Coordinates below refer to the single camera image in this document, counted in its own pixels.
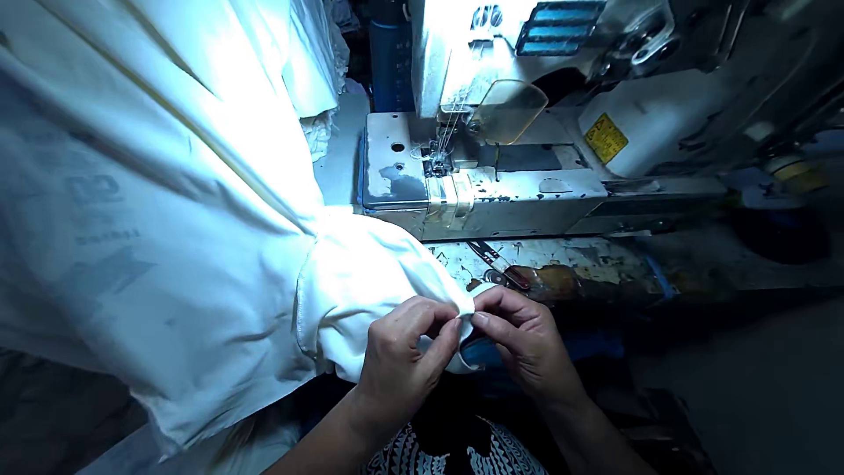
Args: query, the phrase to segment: clear plastic guard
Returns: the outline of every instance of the clear plastic guard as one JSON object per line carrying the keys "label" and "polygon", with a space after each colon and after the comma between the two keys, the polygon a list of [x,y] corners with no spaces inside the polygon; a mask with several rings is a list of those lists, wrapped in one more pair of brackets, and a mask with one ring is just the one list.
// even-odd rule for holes
{"label": "clear plastic guard", "polygon": [[509,145],[547,105],[548,97],[535,85],[519,79],[499,79],[475,109],[468,127],[489,144]]}

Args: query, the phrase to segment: industrial sewing machine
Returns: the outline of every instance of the industrial sewing machine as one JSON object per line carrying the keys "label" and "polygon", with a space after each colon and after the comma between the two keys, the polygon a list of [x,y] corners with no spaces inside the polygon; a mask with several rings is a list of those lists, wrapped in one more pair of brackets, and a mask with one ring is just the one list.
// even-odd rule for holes
{"label": "industrial sewing machine", "polygon": [[360,200],[423,241],[659,231],[810,174],[841,109],[836,0],[408,5],[416,113],[367,118]]}

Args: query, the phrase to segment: wrist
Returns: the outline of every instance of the wrist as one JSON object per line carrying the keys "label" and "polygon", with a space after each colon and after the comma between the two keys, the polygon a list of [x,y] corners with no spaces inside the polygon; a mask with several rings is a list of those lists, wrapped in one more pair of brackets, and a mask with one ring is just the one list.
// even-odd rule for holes
{"label": "wrist", "polygon": [[367,440],[377,448],[386,444],[403,426],[391,417],[389,409],[359,390],[353,388],[348,399],[349,426],[356,437]]}
{"label": "wrist", "polygon": [[541,412],[563,417],[583,414],[595,407],[595,403],[583,389],[576,391],[575,394],[565,396],[555,394],[537,395],[533,397],[533,401]]}

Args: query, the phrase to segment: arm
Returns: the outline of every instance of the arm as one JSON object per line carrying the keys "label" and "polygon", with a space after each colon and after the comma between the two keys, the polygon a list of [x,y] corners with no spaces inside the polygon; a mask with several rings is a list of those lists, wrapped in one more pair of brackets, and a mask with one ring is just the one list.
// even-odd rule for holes
{"label": "arm", "polygon": [[472,323],[536,402],[575,475],[656,475],[589,399],[547,307],[504,287],[475,298]]}
{"label": "arm", "polygon": [[[358,385],[264,475],[357,473],[436,387],[460,342],[456,316],[444,303],[414,297],[373,322]],[[416,344],[431,333],[422,354]]]}

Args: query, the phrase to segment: fabric pile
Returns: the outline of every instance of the fabric pile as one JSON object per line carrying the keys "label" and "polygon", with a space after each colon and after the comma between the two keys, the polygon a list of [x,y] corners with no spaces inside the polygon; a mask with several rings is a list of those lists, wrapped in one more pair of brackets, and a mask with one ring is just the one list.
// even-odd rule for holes
{"label": "fabric pile", "polygon": [[164,457],[356,381],[413,295],[473,312],[404,230],[323,205],[299,118],[337,83],[307,73],[307,4],[0,3],[0,346],[116,375]]}

